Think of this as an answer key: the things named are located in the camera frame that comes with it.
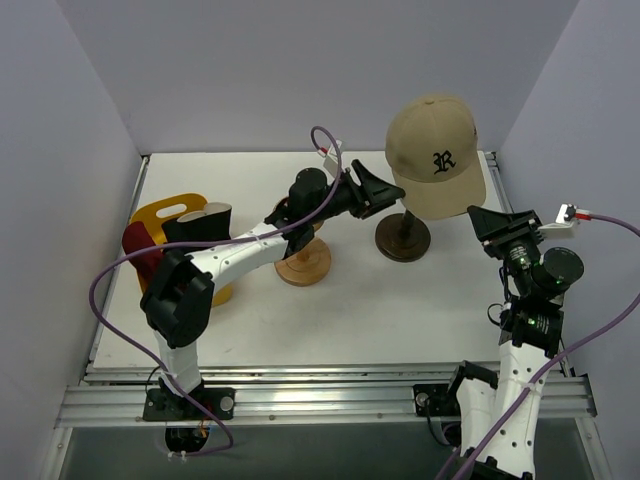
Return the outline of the beige baseball cap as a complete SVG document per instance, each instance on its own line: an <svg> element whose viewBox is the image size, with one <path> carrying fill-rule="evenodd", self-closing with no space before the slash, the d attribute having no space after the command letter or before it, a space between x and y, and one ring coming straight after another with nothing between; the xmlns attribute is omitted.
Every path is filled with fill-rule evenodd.
<svg viewBox="0 0 640 480"><path fill-rule="evenodd" d="M486 200L473 114L458 96L432 94L407 104L391 121L385 158L403 205L423 220L464 214Z"/></svg>

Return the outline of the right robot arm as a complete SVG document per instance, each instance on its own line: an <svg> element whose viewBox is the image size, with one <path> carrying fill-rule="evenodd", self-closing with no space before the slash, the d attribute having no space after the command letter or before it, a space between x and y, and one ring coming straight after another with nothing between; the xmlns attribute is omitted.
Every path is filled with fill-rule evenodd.
<svg viewBox="0 0 640 480"><path fill-rule="evenodd" d="M559 354L565 292L584 273L570 249L546 252L550 234L569 233L578 208L560 207L550 224L532 211L467 210L485 253L501 264L505 301L500 313L499 368L461 362L444 388L447 406L460 413L460 444L439 479L532 479L542 392Z"/></svg>

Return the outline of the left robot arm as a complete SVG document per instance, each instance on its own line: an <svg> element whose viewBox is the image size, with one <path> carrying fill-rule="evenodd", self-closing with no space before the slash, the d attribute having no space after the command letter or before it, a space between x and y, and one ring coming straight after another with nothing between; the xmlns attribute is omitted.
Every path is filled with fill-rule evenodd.
<svg viewBox="0 0 640 480"><path fill-rule="evenodd" d="M206 397L197 340L208 326L219 290L255 269L297 254L314 239L315 224L343 213L367 219L404 197L402 188L378 178L360 161L351 166L333 181L317 168L301 170L272 213L227 244L165 253L141 309L162 362L159 387L149 400L167 408L170 419L205 419L216 404Z"/></svg>

